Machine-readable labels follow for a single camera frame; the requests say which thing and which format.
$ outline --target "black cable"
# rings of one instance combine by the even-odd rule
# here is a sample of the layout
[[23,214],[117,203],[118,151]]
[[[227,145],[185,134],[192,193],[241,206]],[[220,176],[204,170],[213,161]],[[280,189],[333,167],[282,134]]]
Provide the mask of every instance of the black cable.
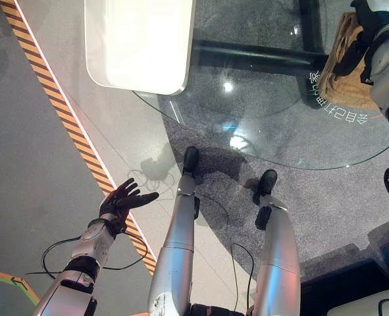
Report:
[[131,264],[129,264],[129,265],[126,265],[125,267],[122,267],[122,268],[110,268],[110,267],[104,267],[105,270],[114,270],[114,271],[124,270],[124,269],[127,269],[127,268],[129,268],[129,267],[132,267],[133,265],[139,263],[141,260],[143,260],[144,258],[146,258],[147,253],[149,252],[149,250],[148,250],[147,245],[146,245],[146,243],[144,242],[144,240],[141,239],[140,237],[137,237],[137,236],[135,236],[135,235],[129,233],[129,232],[124,232],[124,233],[125,233],[125,235],[131,236],[131,237],[133,237],[133,238],[135,238],[135,239],[137,239],[137,240],[139,240],[139,241],[141,241],[141,242],[143,243],[143,246],[144,246],[144,248],[145,248],[144,254],[143,254],[139,259],[135,260],[135,262],[133,262],[133,263],[131,263]]
[[47,275],[49,275],[52,279],[55,279],[55,277],[48,271],[47,269],[47,266],[45,264],[45,258],[47,256],[47,254],[55,247],[61,245],[61,244],[65,244],[67,242],[75,242],[76,240],[79,240],[80,237],[82,235],[80,235],[79,237],[74,237],[74,238],[69,238],[69,239],[64,239],[64,240],[60,240],[59,242],[56,242],[52,245],[50,245],[42,254],[42,258],[41,258],[41,265],[42,265],[42,268],[43,270],[46,272]]
[[[250,254],[250,252],[243,246],[241,246],[240,244],[237,244],[236,242],[233,242],[231,244],[231,257],[232,257],[232,266],[234,267],[234,275],[235,275],[235,280],[236,280],[236,271],[235,271],[235,260],[234,260],[234,255],[232,253],[232,246],[235,245],[235,246],[238,246],[238,247],[241,247],[242,249],[244,249],[250,256],[251,258],[251,262],[253,263],[253,265],[251,266],[251,271],[249,273],[249,278],[248,278],[248,285],[247,285],[247,309],[249,309],[249,286],[251,284],[251,279],[253,278],[253,271],[254,271],[254,258],[253,256]],[[236,284],[236,288],[237,288],[237,291],[236,291],[236,302],[235,302],[235,307],[234,307],[234,311],[236,310],[236,306],[238,304],[238,285]]]
[[[133,234],[131,233],[128,233],[128,232],[124,232],[125,235],[128,235],[128,236],[131,236],[137,240],[139,240],[145,247],[145,253],[138,259],[136,260],[135,262],[129,264],[129,265],[126,265],[125,267],[122,267],[122,268],[111,268],[111,267],[104,267],[105,270],[112,270],[112,271],[120,271],[120,270],[125,270],[129,267],[132,267],[133,265],[139,263],[141,260],[143,260],[144,258],[146,258],[147,256],[147,253],[149,252],[148,248],[147,248],[147,245],[146,243],[144,242],[143,239],[141,239],[140,237],[137,237],[137,236],[134,236]],[[81,235],[79,237],[75,237],[75,238],[69,238],[69,239],[65,239],[65,240],[60,240],[59,242],[56,242],[52,245],[50,245],[42,254],[42,258],[41,258],[41,265],[42,265],[42,268],[45,272],[29,272],[29,273],[25,273],[25,275],[49,275],[52,279],[55,279],[55,277],[53,276],[54,274],[59,274],[61,272],[51,272],[47,269],[46,267],[46,264],[45,264],[45,258],[47,256],[47,254],[55,247],[61,245],[61,244],[65,244],[67,242],[74,242],[76,240],[79,240],[81,237]]]
[[386,300],[381,300],[378,303],[378,316],[383,316],[383,304],[389,302],[389,298]]
[[[225,212],[225,215],[226,215],[226,227],[225,227],[225,231],[226,231],[226,235],[228,236],[229,240],[232,241],[232,239],[230,238],[229,236],[229,233],[228,233],[228,227],[229,227],[229,213],[228,211],[226,210],[226,208],[221,204],[219,203],[217,200],[213,199],[212,197],[210,196],[206,196],[204,194],[201,194],[201,193],[198,193],[196,192],[195,193],[197,196],[201,196],[203,198],[207,198],[213,202],[215,202],[216,204],[218,204],[222,209],[223,211]],[[252,267],[251,267],[251,272],[249,274],[249,280],[248,280],[248,286],[247,286],[247,308],[249,308],[249,287],[250,287],[250,284],[251,284],[251,279],[253,278],[253,271],[254,271],[254,258],[253,256],[250,254],[250,252],[245,249],[245,247],[237,244],[236,242],[232,242],[231,245],[230,245],[230,252],[231,252],[231,259],[232,259],[232,266],[234,268],[234,276],[235,276],[235,288],[236,288],[236,301],[235,301],[235,307],[234,307],[234,311],[236,310],[236,307],[238,305],[238,279],[236,277],[236,271],[235,271],[235,259],[234,259],[234,253],[232,251],[232,246],[233,245],[237,245],[239,247],[241,247],[242,249],[244,249],[248,254],[249,256],[251,257],[251,262],[253,263]]]

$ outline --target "brown fabric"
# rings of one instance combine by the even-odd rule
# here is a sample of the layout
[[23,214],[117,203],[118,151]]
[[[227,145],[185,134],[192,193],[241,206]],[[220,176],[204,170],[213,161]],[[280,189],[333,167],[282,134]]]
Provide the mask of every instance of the brown fabric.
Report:
[[358,67],[348,76],[341,77],[332,73],[334,66],[342,60],[350,44],[356,40],[362,31],[355,13],[344,13],[339,21],[332,52],[320,76],[320,95],[335,104],[360,109],[375,109],[378,107],[370,97],[371,86],[362,84],[360,74],[364,70],[364,58]]

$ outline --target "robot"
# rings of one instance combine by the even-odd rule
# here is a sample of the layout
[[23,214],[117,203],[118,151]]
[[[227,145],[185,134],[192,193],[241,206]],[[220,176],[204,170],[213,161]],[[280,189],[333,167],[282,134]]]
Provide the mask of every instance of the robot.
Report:
[[[389,0],[355,0],[357,19],[363,27],[357,40],[334,68],[350,73],[365,59],[361,81],[373,86],[371,97],[389,122]],[[210,315],[226,313],[219,307],[190,304],[194,255],[194,221],[199,212],[193,173],[199,152],[189,147],[184,157],[174,212],[153,276],[148,312],[151,316]],[[266,230],[253,316],[298,316],[300,303],[299,262],[294,230],[286,206],[271,195],[277,174],[262,176],[253,200],[259,206],[256,227]],[[97,305],[92,296],[99,271],[104,266],[115,236],[125,230],[129,209],[150,203],[157,193],[140,195],[130,179],[101,204],[99,218],[88,225],[73,251],[72,259],[42,297],[34,316],[90,316]],[[389,193],[389,168],[384,175]]]

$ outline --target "hazard tape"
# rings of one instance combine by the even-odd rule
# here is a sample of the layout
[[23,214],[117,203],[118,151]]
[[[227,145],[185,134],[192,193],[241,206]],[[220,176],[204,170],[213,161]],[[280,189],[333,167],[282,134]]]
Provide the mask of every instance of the hazard tape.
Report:
[[30,288],[30,285],[23,280],[22,278],[15,277],[14,275],[8,275],[0,272],[0,282],[4,282],[10,285],[13,285],[17,288],[20,288],[26,296],[32,301],[32,303],[36,306],[39,303],[39,298],[35,294],[35,292]]
[[[110,180],[107,169],[101,162],[92,142],[83,129],[83,126],[80,124],[80,121],[65,97],[55,75],[43,56],[20,7],[13,0],[0,0],[0,5],[13,29],[13,33],[17,37],[18,43],[22,47],[43,90],[47,94],[55,112],[58,114],[64,128],[79,151],[80,156],[89,168],[102,192],[106,196],[109,195],[116,189],[116,186],[113,181]],[[157,259],[131,213],[126,219],[126,225],[129,232],[138,238],[141,238],[146,243],[148,249],[146,257],[143,258],[143,262],[150,275],[153,275]],[[136,251],[141,256],[144,255],[145,246],[137,238],[129,237],[133,246],[136,248]]]

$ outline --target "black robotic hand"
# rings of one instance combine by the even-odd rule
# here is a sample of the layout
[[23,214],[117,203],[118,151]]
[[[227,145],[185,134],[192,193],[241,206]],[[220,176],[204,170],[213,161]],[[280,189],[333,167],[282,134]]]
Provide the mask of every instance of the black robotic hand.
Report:
[[99,217],[105,214],[115,216],[110,221],[115,234],[126,230],[125,221],[130,209],[146,205],[159,197],[157,192],[140,195],[140,190],[136,188],[137,183],[134,183],[134,178],[128,179],[111,192],[99,208]]

